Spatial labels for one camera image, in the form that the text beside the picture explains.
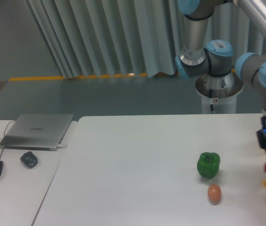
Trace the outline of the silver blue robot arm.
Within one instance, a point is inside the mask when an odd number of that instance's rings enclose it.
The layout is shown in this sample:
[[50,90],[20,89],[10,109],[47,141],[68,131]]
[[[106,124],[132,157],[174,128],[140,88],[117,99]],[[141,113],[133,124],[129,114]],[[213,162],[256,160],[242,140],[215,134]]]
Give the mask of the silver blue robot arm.
[[[175,58],[178,73],[183,78],[207,74],[224,77],[229,74],[232,52],[222,41],[203,44],[208,19],[222,0],[180,0],[178,7],[185,16],[185,42]],[[252,23],[266,38],[266,0],[235,0]],[[262,98],[261,129],[257,131],[259,146],[266,152],[266,54],[245,53],[235,63],[236,75],[256,89]]]

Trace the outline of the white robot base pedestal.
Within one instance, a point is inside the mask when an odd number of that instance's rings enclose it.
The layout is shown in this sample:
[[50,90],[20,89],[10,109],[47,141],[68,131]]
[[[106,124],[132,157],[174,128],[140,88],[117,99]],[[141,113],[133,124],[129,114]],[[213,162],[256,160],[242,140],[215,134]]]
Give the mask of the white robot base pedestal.
[[234,72],[222,77],[204,74],[196,80],[195,89],[201,97],[202,114],[234,114],[243,82]]

